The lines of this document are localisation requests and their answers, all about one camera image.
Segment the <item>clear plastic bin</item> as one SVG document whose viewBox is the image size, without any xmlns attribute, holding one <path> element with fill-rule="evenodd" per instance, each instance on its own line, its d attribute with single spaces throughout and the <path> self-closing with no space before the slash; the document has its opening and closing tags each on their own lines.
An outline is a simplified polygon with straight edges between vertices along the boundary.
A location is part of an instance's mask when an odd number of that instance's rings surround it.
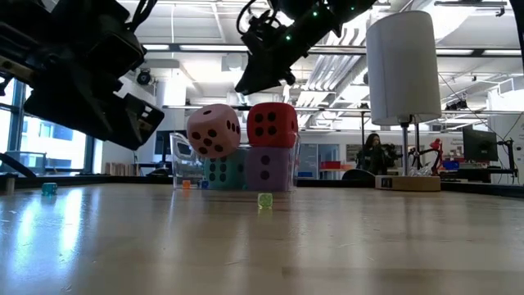
<svg viewBox="0 0 524 295">
<path fill-rule="evenodd" d="M 190 180 L 191 185 L 200 188 L 200 182 L 205 179 L 204 162 L 207 158 L 200 157 L 192 148 L 187 138 L 180 133 L 170 136 L 171 153 L 173 156 L 173 183 L 177 187 L 183 186 L 184 180 Z M 237 149 L 244 148 L 247 151 L 252 148 L 249 144 L 242 144 Z M 288 191 L 292 191 L 297 183 L 298 166 L 300 158 L 300 138 L 297 137 L 295 144 L 291 147 L 293 166 L 291 168 L 291 185 Z M 242 190 L 253 191 L 245 185 Z"/>
</svg>

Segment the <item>large pink foam die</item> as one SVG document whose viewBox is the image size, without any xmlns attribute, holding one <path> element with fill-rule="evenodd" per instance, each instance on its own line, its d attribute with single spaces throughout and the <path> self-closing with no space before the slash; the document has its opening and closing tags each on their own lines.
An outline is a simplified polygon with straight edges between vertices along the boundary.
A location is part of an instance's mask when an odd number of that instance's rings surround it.
<svg viewBox="0 0 524 295">
<path fill-rule="evenodd" d="M 189 116 L 187 137 L 199 156 L 225 157 L 240 145 L 241 129 L 237 114 L 226 104 L 202 107 Z"/>
</svg>

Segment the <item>red desk lamp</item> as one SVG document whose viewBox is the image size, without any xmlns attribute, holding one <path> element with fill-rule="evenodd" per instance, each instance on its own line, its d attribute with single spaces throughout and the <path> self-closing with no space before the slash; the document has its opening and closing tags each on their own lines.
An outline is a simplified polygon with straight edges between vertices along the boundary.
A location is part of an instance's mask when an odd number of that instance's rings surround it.
<svg viewBox="0 0 524 295">
<path fill-rule="evenodd" d="M 409 151 L 409 155 L 413 157 L 411 167 L 422 169 L 421 156 L 429 152 L 436 153 L 436 159 L 431 166 L 431 175 L 437 176 L 439 174 L 439 169 L 441 168 L 443 162 L 443 143 L 439 138 L 435 139 L 432 143 L 430 143 L 430 147 L 428 149 L 419 151 L 417 148 L 414 147 Z"/>
</svg>

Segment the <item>large teal foam die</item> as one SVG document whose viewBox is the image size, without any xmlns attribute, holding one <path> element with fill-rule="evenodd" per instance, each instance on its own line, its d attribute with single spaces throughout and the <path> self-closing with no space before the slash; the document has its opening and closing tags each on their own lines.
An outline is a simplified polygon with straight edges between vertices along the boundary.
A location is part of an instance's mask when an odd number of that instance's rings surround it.
<svg viewBox="0 0 524 295">
<path fill-rule="evenodd" d="M 207 158 L 204 162 L 205 179 L 210 189 L 242 190 L 245 181 L 245 157 L 247 150 L 239 148 L 226 157 Z"/>
</svg>

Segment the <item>white lamp with wooden base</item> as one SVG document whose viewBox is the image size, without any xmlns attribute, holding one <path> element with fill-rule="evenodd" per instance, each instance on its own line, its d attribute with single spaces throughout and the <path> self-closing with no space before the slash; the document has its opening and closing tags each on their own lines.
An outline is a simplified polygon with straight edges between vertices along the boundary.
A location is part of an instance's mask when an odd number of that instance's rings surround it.
<svg viewBox="0 0 524 295">
<path fill-rule="evenodd" d="M 402 130 L 401 175 L 378 175 L 375 188 L 438 192 L 437 176 L 410 176 L 409 126 L 441 118 L 436 43 L 431 15 L 403 11 L 381 18 L 366 34 L 368 86 L 374 125 Z"/>
</svg>

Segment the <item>large red foam die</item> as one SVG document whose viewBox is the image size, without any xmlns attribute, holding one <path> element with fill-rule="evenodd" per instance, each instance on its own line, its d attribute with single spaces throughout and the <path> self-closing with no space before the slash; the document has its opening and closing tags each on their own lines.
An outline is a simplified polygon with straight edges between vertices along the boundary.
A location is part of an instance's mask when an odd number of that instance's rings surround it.
<svg viewBox="0 0 524 295">
<path fill-rule="evenodd" d="M 246 130 L 253 147 L 291 148 L 298 132 L 296 110 L 283 102 L 256 104 L 249 110 Z"/>
</svg>

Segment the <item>wooden blocks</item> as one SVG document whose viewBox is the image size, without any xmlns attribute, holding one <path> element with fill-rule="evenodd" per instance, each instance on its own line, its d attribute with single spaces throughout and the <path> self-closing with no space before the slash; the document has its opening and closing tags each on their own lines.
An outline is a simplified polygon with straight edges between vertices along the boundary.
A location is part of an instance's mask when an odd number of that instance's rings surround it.
<svg viewBox="0 0 524 295">
<path fill-rule="evenodd" d="M 139 176 L 140 170 L 137 164 L 106 162 L 104 173 L 112 176 Z"/>
</svg>

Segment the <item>person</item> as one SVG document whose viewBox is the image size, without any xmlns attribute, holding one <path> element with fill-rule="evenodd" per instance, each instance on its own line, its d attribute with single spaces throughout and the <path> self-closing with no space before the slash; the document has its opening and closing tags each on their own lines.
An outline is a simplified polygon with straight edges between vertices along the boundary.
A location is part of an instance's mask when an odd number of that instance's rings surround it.
<svg viewBox="0 0 524 295">
<path fill-rule="evenodd" d="M 386 175 L 389 168 L 395 166 L 400 156 L 396 153 L 395 145 L 382 144 L 380 136 L 371 133 L 362 150 L 357 153 L 357 169 L 366 170 L 374 175 Z"/>
</svg>

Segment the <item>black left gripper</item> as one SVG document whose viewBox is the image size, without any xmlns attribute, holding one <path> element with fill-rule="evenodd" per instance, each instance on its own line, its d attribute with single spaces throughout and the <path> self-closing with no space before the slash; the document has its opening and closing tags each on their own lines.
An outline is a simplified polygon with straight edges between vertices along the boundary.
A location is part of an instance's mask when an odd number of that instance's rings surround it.
<svg viewBox="0 0 524 295">
<path fill-rule="evenodd" d="M 146 49 L 134 31 L 137 17 L 117 0 L 58 0 L 43 9 L 43 66 L 46 70 L 84 70 L 119 78 L 144 61 Z M 25 112 L 130 150 L 153 135 L 164 112 L 132 93 L 97 98 L 84 86 L 36 87 Z"/>
</svg>

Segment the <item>black monitor on arm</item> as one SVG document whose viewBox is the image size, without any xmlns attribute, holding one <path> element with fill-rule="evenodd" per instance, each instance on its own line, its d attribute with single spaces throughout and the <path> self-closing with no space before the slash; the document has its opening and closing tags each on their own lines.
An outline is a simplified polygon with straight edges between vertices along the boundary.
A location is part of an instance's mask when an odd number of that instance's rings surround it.
<svg viewBox="0 0 524 295">
<path fill-rule="evenodd" d="M 518 168 L 514 162 L 513 143 L 509 139 L 497 139 L 495 132 L 480 131 L 474 129 L 463 129 L 463 154 L 466 161 L 498 161 L 498 146 L 508 149 L 509 168 L 482 168 L 474 169 L 484 175 L 498 174 L 518 177 Z"/>
</svg>

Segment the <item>large purple foam die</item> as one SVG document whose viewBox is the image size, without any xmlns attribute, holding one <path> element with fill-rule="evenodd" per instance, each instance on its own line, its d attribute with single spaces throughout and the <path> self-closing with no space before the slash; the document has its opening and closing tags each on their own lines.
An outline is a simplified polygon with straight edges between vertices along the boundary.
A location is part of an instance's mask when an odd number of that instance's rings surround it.
<svg viewBox="0 0 524 295">
<path fill-rule="evenodd" d="M 253 191 L 286 192 L 291 185 L 292 150 L 252 147 L 245 158 L 246 186 Z"/>
</svg>

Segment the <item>black computer monitor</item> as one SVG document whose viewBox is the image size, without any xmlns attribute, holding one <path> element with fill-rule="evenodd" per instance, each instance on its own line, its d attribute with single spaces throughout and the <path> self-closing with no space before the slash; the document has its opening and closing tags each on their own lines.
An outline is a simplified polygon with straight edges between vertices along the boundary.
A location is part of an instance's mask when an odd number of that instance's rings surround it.
<svg viewBox="0 0 524 295">
<path fill-rule="evenodd" d="M 154 170 L 148 174 L 149 177 L 167 177 L 173 175 L 173 156 L 171 153 L 170 136 L 175 135 L 173 130 L 162 130 L 156 132 L 155 154 L 160 155 L 160 160 L 155 164 Z"/>
</svg>

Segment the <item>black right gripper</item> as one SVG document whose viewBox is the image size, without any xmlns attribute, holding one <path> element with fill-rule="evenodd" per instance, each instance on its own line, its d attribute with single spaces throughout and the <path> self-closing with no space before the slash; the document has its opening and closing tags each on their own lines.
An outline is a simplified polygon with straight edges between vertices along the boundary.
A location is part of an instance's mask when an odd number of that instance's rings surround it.
<svg viewBox="0 0 524 295">
<path fill-rule="evenodd" d="M 247 65 L 235 91 L 243 95 L 258 93 L 280 86 L 293 85 L 296 77 L 290 66 L 328 32 L 341 34 L 342 21 L 333 11 L 331 3 L 317 0 L 304 11 L 299 11 L 291 25 L 276 18 L 283 6 L 278 4 L 260 16 L 249 19 L 249 28 L 241 32 L 242 42 L 248 49 Z"/>
</svg>

